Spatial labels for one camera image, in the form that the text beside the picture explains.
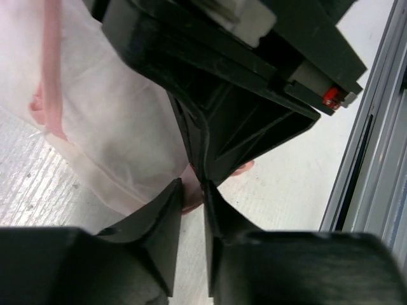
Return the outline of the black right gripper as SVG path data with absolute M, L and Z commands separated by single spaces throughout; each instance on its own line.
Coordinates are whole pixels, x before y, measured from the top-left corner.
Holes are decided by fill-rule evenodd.
M 206 116 L 207 97 L 167 92 L 189 163 L 200 182 L 222 183 L 238 167 L 309 130 L 310 106 L 272 86 L 276 68 L 209 18 L 197 1 L 92 1 L 90 13 L 136 71 L 158 64 L 188 79 L 225 82 Z

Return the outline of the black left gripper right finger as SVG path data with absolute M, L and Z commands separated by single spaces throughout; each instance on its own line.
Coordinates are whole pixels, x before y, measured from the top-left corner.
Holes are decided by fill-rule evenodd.
M 208 290 L 215 304 L 405 304 L 406 284 L 366 233 L 265 231 L 203 185 Z

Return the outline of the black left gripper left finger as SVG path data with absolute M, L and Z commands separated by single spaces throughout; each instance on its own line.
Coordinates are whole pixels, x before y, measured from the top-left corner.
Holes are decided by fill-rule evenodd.
M 168 304 L 183 185 L 92 235 L 75 227 L 1 229 L 2 304 Z

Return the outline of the white underwear with pink trim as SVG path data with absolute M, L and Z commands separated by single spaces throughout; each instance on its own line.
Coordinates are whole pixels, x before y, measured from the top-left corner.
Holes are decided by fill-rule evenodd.
M 1 105 L 123 215 L 178 178 L 183 212 L 203 203 L 167 92 L 121 61 L 81 1 L 1 2 Z

